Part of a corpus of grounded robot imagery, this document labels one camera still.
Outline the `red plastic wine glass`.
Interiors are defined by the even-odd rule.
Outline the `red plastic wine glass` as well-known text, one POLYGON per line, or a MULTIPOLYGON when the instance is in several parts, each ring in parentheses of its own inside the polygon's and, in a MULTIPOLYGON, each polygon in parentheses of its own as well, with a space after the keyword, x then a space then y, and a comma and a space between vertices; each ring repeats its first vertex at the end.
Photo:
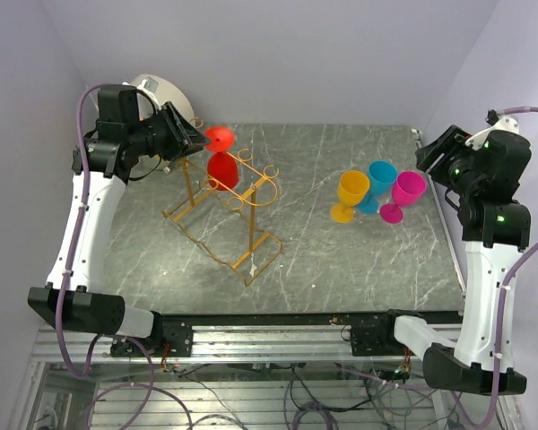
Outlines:
POLYGON ((239 182, 237 161, 229 153, 235 135, 224 126, 210 127, 204 134, 210 141, 204 147, 211 153, 207 173, 213 180, 209 181, 209 185, 218 191, 232 190, 239 182))

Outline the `pink plastic wine glass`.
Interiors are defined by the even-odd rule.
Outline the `pink plastic wine glass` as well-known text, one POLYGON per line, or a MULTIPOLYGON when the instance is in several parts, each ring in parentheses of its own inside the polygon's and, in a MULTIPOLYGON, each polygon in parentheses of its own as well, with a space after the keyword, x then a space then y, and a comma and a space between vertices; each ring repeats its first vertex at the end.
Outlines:
POLYGON ((389 224, 400 223, 404 218, 404 207, 414 205, 426 189, 427 183, 421 174, 410 170, 401 172, 393 184, 392 201, 379 210, 381 219, 389 224))

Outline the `blue plastic wine glass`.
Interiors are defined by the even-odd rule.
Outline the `blue plastic wine glass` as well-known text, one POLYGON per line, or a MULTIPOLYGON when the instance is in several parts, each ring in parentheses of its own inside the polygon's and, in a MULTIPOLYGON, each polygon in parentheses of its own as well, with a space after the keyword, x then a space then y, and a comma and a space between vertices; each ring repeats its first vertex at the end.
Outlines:
POLYGON ((364 214, 375 214, 379 207, 377 198, 392 188, 398 177, 398 170, 388 161, 376 160, 369 165, 367 176, 369 190, 356 208, 364 214))

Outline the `yellow plastic wine glass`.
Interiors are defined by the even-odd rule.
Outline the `yellow plastic wine glass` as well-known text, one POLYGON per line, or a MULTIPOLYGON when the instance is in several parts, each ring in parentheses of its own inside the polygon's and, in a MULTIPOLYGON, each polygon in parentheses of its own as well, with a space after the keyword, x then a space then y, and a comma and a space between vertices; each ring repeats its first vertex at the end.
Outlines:
POLYGON ((337 223, 349 223, 354 218, 354 207, 359 204, 370 188, 367 175, 359 170, 344 172, 337 187, 339 202, 330 210, 331 218, 337 223))

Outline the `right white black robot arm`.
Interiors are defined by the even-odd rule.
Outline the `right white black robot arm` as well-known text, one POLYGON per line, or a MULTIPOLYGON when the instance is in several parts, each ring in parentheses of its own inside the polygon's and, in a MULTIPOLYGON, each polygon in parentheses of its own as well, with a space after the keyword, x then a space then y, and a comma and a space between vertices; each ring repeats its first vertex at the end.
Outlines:
POLYGON ((510 269, 529 246, 531 214, 514 198, 530 161, 517 125, 497 122, 470 135, 449 126, 416 151, 417 169, 458 196, 467 278, 457 340, 437 331, 432 313, 389 310, 351 328, 356 357, 410 350, 431 388, 479 395, 518 395, 527 380, 511 350, 515 281, 510 269))

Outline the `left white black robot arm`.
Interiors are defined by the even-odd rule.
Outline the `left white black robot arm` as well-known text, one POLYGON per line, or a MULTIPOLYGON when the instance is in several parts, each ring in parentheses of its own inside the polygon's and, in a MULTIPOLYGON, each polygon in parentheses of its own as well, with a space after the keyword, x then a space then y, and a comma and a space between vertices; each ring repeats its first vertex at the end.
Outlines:
POLYGON ((101 84, 85 92, 98 100, 89 132, 79 130, 73 153, 73 197, 56 261, 42 288, 31 288, 30 308, 55 331, 63 357, 68 331, 124 337, 146 356, 164 347, 163 318, 104 294, 105 253, 117 206, 142 157, 175 161, 202 151, 209 140, 193 114, 176 105, 179 91, 138 84, 101 84))

